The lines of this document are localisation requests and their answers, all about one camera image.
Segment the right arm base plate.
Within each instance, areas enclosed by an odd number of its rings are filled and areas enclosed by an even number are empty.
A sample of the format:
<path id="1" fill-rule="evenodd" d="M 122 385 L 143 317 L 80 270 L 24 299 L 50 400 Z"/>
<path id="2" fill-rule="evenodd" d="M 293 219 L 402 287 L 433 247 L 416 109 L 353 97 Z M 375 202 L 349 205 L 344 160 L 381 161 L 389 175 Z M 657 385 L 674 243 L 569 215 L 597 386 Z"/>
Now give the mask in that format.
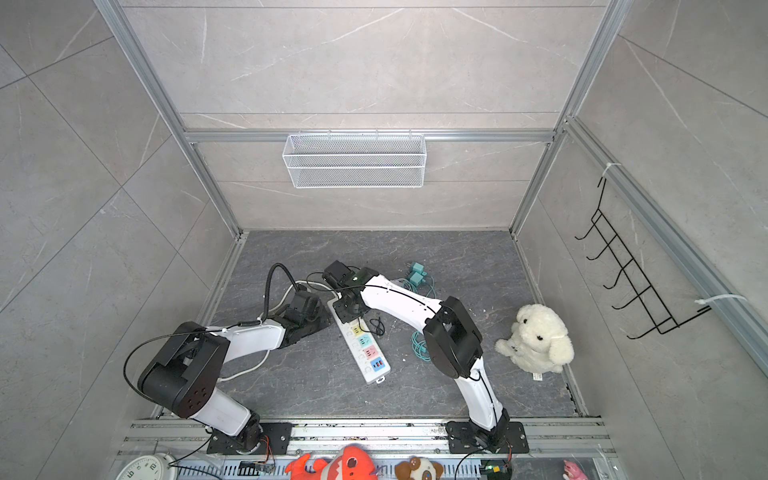
<path id="1" fill-rule="evenodd" d="M 486 431 L 469 421 L 450 421 L 445 424 L 445 430 L 452 454 L 465 454 L 478 449 L 492 454 L 530 452 L 527 435 L 520 422 L 499 424 L 492 431 Z"/>

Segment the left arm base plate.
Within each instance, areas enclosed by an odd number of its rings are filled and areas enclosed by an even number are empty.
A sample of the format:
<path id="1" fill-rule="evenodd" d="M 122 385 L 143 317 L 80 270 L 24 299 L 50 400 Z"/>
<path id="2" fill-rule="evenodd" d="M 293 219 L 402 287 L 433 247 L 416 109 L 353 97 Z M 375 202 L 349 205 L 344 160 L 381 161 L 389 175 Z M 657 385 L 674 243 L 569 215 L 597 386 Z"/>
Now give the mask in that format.
<path id="1" fill-rule="evenodd" d="M 207 446 L 207 454 L 222 455 L 285 455 L 291 438 L 293 424 L 267 422 L 247 425 L 237 436 L 213 431 Z"/>

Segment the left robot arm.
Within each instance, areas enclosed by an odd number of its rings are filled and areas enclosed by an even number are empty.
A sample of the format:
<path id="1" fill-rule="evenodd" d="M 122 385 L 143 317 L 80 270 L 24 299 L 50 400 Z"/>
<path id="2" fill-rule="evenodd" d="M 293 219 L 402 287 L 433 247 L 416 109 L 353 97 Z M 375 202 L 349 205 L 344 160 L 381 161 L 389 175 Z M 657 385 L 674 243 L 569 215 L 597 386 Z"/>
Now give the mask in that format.
<path id="1" fill-rule="evenodd" d="M 165 342 L 137 381 L 124 380 L 142 398 L 184 419 L 206 425 L 240 452 L 261 442 L 260 417 L 219 389 L 225 363 L 257 352 L 287 348 L 331 323 L 320 297 L 300 287 L 290 302 L 256 320 L 221 327 L 184 322 L 159 338 Z"/>

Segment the white charger with black cable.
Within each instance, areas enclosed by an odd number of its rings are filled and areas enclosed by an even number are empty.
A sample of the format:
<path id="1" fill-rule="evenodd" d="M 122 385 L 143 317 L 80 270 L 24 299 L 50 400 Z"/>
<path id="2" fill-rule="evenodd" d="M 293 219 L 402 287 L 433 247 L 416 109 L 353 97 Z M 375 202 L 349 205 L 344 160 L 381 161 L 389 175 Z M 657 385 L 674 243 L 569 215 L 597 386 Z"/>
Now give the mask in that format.
<path id="1" fill-rule="evenodd" d="M 360 317 L 357 321 L 357 327 L 363 332 L 374 337 L 382 337 L 386 334 L 386 327 L 380 316 L 364 320 Z"/>

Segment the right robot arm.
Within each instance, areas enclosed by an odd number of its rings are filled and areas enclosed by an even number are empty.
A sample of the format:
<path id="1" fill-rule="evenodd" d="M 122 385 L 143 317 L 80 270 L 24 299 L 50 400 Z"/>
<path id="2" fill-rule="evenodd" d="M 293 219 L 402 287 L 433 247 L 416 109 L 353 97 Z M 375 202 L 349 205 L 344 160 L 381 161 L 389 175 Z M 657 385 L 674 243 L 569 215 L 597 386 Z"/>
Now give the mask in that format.
<path id="1" fill-rule="evenodd" d="M 507 446 L 510 418 L 487 379 L 480 330 L 459 299 L 428 298 L 376 270 L 355 271 L 340 261 L 325 268 L 323 279 L 340 295 L 332 311 L 341 322 L 378 310 L 420 332 L 432 364 L 454 379 L 467 404 L 469 420 L 456 425 L 467 428 L 471 447 L 497 453 Z"/>

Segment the white power strip colourful sockets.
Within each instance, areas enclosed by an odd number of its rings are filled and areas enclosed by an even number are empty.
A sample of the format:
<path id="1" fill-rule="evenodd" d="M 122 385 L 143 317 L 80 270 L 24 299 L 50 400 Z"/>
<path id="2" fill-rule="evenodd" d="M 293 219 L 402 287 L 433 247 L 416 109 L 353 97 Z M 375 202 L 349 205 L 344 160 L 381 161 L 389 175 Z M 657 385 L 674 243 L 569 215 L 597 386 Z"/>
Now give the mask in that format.
<path id="1" fill-rule="evenodd" d="M 337 302 L 337 299 L 329 300 L 327 306 L 365 382 L 367 384 L 382 383 L 391 371 L 390 363 L 362 318 L 349 323 L 341 321 L 334 310 Z"/>

